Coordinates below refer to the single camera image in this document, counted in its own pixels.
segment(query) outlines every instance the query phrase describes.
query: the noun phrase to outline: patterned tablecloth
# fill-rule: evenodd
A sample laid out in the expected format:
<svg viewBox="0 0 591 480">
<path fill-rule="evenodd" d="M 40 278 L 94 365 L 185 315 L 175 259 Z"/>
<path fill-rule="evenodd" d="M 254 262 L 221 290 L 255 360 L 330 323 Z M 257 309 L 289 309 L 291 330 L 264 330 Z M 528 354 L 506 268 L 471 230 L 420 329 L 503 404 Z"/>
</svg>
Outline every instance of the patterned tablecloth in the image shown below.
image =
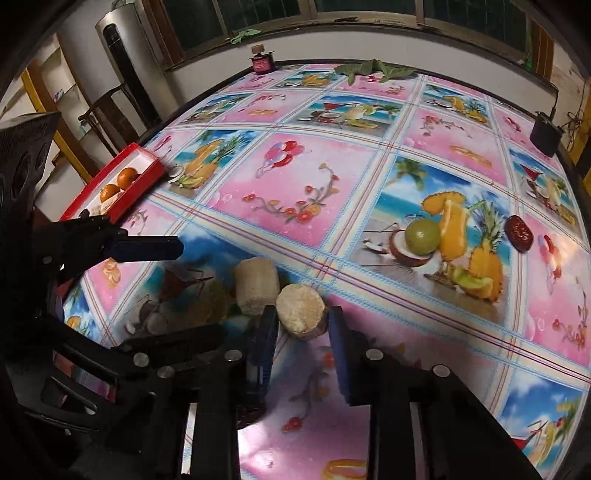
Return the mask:
<svg viewBox="0 0 591 480">
<path fill-rule="evenodd" d="M 155 307 L 169 329 L 239 326 L 233 267 L 264 255 L 375 346 L 448 365 L 552 478 L 590 380 L 589 241 L 560 162 L 529 141 L 531 118 L 477 90 L 416 73 L 348 85 L 333 67 L 248 74 L 159 132 L 147 148 L 172 176 L 123 227 L 178 235 L 184 254 L 95 266 L 65 303 L 68 324 L 105 346 Z M 392 256 L 395 230 L 446 215 L 424 265 Z M 534 234 L 527 254 L 503 233 L 510 215 Z M 492 282 L 438 281 L 442 264 Z M 244 478 L 361 478 L 369 411 L 344 403 L 328 345 L 281 334 L 268 413 L 239 432 Z"/>
</svg>

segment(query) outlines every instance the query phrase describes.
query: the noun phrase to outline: beige cylindrical food piece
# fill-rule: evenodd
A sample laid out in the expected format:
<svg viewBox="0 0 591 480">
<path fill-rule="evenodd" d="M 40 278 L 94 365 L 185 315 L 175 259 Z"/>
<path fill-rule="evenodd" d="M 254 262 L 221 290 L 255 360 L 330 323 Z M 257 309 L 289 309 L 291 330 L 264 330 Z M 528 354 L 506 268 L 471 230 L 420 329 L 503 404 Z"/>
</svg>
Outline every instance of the beige cylindrical food piece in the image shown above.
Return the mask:
<svg viewBox="0 0 591 480">
<path fill-rule="evenodd" d="M 324 333 L 327 313 L 322 297 L 307 285 L 288 285 L 277 297 L 279 320 L 287 330 L 304 340 Z"/>
<path fill-rule="evenodd" d="M 244 315 L 260 315 L 279 295 L 275 264 L 265 257 L 242 260 L 235 271 L 236 302 Z"/>
</svg>

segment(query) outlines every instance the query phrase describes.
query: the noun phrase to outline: bottle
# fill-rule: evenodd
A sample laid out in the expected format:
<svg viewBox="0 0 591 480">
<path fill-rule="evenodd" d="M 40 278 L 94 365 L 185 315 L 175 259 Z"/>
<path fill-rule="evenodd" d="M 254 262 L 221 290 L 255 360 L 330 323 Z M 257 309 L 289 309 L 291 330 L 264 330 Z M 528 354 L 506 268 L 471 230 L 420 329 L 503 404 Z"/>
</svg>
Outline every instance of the bottle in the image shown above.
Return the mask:
<svg viewBox="0 0 591 480">
<path fill-rule="evenodd" d="M 265 75 L 276 70 L 275 62 L 273 61 L 273 52 L 263 53 L 265 46 L 262 43 L 253 45 L 251 51 L 254 53 L 252 60 L 252 68 L 257 75 Z"/>
</svg>

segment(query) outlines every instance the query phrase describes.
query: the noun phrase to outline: wooden window frame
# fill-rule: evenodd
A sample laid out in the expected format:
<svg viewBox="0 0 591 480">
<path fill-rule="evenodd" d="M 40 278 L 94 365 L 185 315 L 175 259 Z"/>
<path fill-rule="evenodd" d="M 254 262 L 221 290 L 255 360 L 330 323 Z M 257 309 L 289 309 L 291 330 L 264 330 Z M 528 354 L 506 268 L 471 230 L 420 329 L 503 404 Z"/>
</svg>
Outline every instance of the wooden window frame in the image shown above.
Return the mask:
<svg viewBox="0 0 591 480">
<path fill-rule="evenodd" d="M 216 50 L 218 47 L 227 46 L 230 44 L 229 39 L 238 34 L 237 31 L 227 28 L 217 0 L 210 1 L 213 3 L 223 35 L 208 40 L 197 47 L 183 50 L 174 33 L 173 26 L 164 8 L 163 0 L 142 0 L 158 45 L 163 52 L 165 67 L 177 67 L 186 60 L 202 56 Z M 526 52 L 521 52 L 500 40 L 480 32 L 442 20 L 426 18 L 424 16 L 423 0 L 415 0 L 415 15 L 372 11 L 318 12 L 314 0 L 298 0 L 298 5 L 300 7 L 300 15 L 270 20 L 245 28 L 256 28 L 263 33 L 271 33 L 278 30 L 296 29 L 311 25 L 329 25 L 337 20 L 342 21 L 343 19 L 354 17 L 354 20 L 347 21 L 347 23 L 405 27 L 417 30 L 435 29 L 440 34 L 474 44 L 513 62 L 524 61 L 527 56 Z"/>
</svg>

